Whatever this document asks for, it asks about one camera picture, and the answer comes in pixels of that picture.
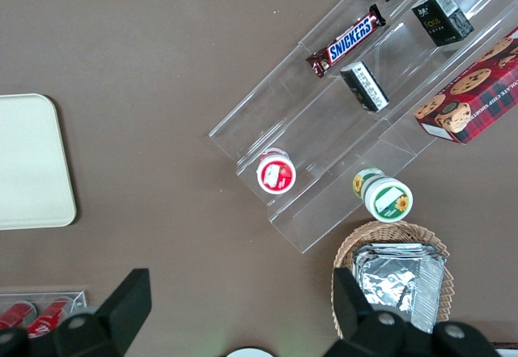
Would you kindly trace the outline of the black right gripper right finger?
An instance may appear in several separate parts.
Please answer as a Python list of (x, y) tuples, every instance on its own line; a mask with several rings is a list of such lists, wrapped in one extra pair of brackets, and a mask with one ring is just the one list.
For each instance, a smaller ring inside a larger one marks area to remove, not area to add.
[(347, 268), (333, 270), (333, 309), (342, 338), (326, 356), (436, 356), (432, 337), (393, 312), (376, 311)]

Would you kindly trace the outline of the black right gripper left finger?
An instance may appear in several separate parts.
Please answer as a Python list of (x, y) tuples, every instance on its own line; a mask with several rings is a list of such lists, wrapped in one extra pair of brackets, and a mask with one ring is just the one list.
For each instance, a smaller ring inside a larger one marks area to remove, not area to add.
[(92, 314), (76, 314), (29, 343), (30, 356), (123, 356), (151, 312), (147, 268), (129, 272)]

